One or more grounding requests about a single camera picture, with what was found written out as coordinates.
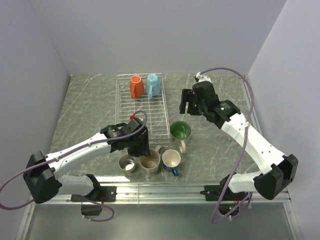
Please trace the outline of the green interior floral mug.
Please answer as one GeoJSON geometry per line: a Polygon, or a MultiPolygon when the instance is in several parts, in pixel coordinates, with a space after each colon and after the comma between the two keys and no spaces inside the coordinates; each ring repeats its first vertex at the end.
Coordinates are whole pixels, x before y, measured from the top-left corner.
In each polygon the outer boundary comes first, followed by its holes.
{"type": "Polygon", "coordinates": [[[191,135],[191,127],[185,121],[175,121],[169,127],[170,146],[178,149],[181,154],[187,150],[187,142],[191,135]]]}

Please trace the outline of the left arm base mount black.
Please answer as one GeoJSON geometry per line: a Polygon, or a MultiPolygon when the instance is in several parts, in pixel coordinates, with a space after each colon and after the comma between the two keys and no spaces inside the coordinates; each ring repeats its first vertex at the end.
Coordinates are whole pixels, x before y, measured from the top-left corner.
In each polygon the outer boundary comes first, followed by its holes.
{"type": "Polygon", "coordinates": [[[116,200],[117,188],[115,186],[101,186],[94,189],[86,196],[72,194],[72,203],[81,203],[81,214],[85,218],[98,217],[103,211],[111,213],[109,219],[115,216],[115,211],[105,203],[113,203],[116,200]]]}

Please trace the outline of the orange mug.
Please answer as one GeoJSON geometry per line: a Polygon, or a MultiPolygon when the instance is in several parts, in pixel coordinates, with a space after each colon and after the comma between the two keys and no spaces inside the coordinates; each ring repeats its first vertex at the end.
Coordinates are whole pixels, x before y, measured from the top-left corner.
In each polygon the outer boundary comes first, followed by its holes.
{"type": "Polygon", "coordinates": [[[131,77],[129,87],[132,99],[141,97],[145,92],[143,80],[139,75],[131,77]]]}

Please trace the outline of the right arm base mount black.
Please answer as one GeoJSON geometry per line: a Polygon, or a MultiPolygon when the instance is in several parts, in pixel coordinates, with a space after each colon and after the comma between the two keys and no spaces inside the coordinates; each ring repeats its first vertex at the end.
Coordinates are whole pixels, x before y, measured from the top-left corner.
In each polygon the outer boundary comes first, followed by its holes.
{"type": "MultiPolygon", "coordinates": [[[[201,195],[205,196],[207,202],[217,202],[223,189],[222,185],[205,185],[204,190],[200,192],[201,195]]],[[[221,215],[225,215],[233,209],[240,201],[242,201],[248,195],[247,192],[233,193],[229,188],[226,190],[222,201],[231,202],[230,204],[220,204],[218,211],[221,215]]]]}

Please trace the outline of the beige patterned mug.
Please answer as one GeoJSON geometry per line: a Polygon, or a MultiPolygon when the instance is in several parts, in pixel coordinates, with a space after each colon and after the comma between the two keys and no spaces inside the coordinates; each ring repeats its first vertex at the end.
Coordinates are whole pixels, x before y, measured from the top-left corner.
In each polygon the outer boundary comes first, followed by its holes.
{"type": "Polygon", "coordinates": [[[162,146],[157,145],[155,149],[150,149],[150,156],[140,156],[138,162],[147,175],[156,174],[161,163],[162,146]]]}

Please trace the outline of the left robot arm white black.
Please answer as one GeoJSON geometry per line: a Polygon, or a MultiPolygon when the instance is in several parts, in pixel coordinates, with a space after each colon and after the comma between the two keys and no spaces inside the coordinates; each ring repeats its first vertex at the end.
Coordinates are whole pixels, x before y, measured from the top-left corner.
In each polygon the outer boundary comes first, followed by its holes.
{"type": "Polygon", "coordinates": [[[68,194],[100,201],[104,190],[93,174],[74,176],[67,173],[95,157],[121,150],[127,150],[131,157],[150,156],[148,128],[139,118],[108,125],[89,139],[59,152],[33,153],[23,179],[37,204],[68,194]]]}

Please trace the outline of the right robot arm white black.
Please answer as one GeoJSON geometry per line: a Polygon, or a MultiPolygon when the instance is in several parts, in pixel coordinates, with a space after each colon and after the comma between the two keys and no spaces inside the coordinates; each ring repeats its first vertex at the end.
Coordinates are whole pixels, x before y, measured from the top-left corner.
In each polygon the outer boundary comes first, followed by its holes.
{"type": "Polygon", "coordinates": [[[236,173],[220,187],[224,199],[231,200],[240,192],[257,192],[273,200],[294,180],[299,164],[296,156],[285,155],[269,143],[233,102],[219,100],[212,83],[202,81],[192,89],[182,89],[179,112],[204,116],[244,147],[257,164],[257,172],[236,173]]]}

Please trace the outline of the light blue mug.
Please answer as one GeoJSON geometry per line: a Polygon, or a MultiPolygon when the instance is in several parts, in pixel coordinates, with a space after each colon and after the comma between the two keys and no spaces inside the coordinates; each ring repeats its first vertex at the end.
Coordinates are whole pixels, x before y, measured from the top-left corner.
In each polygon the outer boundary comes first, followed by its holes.
{"type": "Polygon", "coordinates": [[[160,94],[162,89],[162,78],[155,73],[151,73],[146,79],[146,92],[149,98],[153,98],[160,94]]]}

